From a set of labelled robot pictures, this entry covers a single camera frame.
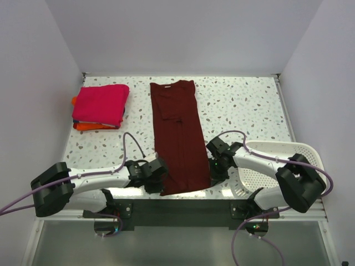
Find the dark red t-shirt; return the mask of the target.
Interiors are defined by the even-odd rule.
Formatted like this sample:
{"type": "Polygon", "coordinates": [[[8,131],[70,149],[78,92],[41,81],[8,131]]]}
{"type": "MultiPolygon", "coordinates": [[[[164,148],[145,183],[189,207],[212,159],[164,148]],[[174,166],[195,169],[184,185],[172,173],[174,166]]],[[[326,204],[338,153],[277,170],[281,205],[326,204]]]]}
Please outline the dark red t-shirt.
{"type": "Polygon", "coordinates": [[[195,83],[150,83],[155,151],[169,175],[162,196],[210,187],[209,161],[197,109],[195,83]]]}

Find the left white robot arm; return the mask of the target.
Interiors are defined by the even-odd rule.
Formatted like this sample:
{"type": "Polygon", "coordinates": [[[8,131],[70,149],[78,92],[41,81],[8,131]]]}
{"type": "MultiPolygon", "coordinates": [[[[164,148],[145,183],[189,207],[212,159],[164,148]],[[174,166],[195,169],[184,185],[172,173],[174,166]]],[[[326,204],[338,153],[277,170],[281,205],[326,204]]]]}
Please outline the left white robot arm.
{"type": "Polygon", "coordinates": [[[31,182],[35,214],[49,217],[64,209],[75,209],[110,217],[115,211],[110,188],[143,187],[148,194],[160,193],[168,172],[166,163],[157,155],[102,169],[76,169],[65,162],[55,163],[31,182]]]}

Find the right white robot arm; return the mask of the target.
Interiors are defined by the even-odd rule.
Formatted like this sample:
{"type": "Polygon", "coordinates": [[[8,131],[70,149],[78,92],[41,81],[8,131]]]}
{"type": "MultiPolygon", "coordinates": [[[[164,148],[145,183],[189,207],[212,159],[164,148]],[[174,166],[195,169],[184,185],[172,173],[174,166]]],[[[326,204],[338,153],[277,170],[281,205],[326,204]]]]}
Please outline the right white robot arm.
{"type": "Polygon", "coordinates": [[[268,209],[286,206],[306,213],[326,191],[321,159],[310,145],[279,141],[227,144],[215,137],[206,148],[212,155],[209,165],[215,182],[228,179],[232,167],[239,173],[251,171],[277,182],[275,187],[260,187],[252,192],[247,204],[252,217],[259,218],[268,209]]]}

